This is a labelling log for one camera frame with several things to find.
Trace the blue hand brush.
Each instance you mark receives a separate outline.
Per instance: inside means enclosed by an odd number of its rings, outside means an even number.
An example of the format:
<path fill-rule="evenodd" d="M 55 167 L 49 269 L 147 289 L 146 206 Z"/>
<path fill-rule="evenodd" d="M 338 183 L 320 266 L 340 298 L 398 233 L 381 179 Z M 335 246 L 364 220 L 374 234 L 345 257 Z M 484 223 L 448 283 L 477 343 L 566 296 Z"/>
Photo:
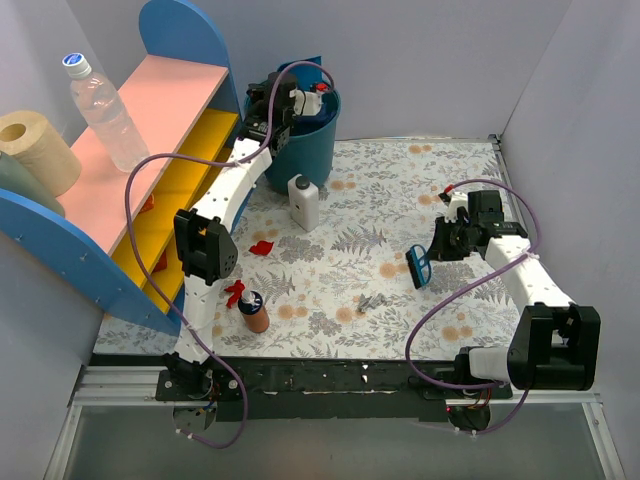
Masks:
<path fill-rule="evenodd" d="M 432 278 L 432 267 L 428 251 L 423 245 L 412 245 L 405 254 L 414 288 L 426 287 Z"/>

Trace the blue plastic dustpan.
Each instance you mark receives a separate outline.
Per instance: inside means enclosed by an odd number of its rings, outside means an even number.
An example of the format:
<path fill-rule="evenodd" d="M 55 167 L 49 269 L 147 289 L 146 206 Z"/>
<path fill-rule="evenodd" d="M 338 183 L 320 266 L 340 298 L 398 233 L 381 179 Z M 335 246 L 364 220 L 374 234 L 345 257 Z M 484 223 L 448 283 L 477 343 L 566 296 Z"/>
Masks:
<path fill-rule="evenodd" d="M 321 64 L 322 64 L 322 57 L 315 56 L 315 57 L 282 63 L 277 68 L 277 71 L 282 72 L 290 65 L 293 65 L 293 67 L 289 70 L 289 72 L 294 75 L 300 76 L 300 75 L 305 75 L 306 71 L 311 71 L 311 72 L 316 71 L 316 65 L 321 65 Z"/>

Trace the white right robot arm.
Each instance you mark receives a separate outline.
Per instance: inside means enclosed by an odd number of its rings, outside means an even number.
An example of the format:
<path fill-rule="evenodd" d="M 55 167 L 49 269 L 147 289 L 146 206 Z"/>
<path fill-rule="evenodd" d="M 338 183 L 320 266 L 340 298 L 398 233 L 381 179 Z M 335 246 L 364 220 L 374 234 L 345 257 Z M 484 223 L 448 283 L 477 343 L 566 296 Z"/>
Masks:
<path fill-rule="evenodd" d="M 477 252 L 496 272 L 520 320 L 506 347 L 468 347 L 452 373 L 454 389 L 475 397 L 490 381 L 521 390 L 584 391 L 595 380 L 601 319 L 552 280 L 531 252 L 527 232 L 504 216 L 496 190 L 440 195 L 447 210 L 437 218 L 427 251 L 431 261 L 457 261 Z"/>

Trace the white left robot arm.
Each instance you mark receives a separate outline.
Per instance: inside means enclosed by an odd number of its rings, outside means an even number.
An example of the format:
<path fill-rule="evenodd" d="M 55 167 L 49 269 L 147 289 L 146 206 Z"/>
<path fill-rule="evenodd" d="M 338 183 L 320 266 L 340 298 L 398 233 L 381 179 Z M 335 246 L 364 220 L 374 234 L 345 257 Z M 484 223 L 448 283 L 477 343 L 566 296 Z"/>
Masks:
<path fill-rule="evenodd" d="M 273 72 L 268 80 L 249 86 L 250 107 L 226 166 L 189 210 L 174 216 L 178 259 L 185 274 L 183 323 L 175 352 L 165 357 L 171 382 L 193 400 L 210 395 L 214 382 L 204 367 L 210 359 L 209 333 L 222 281 L 233 272 L 238 249 L 233 222 L 255 183 L 272 163 L 272 154 L 286 145 L 297 116 L 305 106 L 291 73 Z"/>

